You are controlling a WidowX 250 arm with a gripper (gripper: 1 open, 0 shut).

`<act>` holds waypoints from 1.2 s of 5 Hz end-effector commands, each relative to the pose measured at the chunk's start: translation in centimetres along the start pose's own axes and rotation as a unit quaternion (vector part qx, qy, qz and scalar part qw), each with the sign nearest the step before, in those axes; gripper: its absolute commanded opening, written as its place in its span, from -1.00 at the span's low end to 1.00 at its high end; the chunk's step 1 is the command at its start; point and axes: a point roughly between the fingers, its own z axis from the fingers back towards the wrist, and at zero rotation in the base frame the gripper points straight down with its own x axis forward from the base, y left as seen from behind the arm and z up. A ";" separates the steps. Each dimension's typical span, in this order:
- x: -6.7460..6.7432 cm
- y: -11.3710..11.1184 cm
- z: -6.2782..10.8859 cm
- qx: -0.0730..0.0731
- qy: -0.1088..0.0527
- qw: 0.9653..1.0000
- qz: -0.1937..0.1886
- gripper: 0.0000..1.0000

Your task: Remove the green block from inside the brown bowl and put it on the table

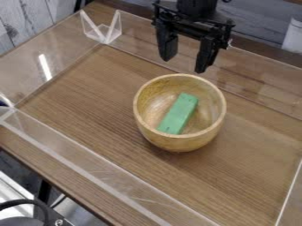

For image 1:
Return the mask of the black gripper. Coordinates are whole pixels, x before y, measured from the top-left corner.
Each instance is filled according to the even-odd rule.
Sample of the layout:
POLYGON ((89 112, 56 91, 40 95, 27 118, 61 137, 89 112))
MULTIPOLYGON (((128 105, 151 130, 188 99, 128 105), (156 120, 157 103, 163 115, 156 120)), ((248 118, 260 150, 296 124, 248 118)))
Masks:
POLYGON ((195 72, 203 73, 227 49, 235 22, 216 9, 219 0, 155 0, 152 25, 159 56, 167 62, 178 52, 178 36, 200 40, 195 72))

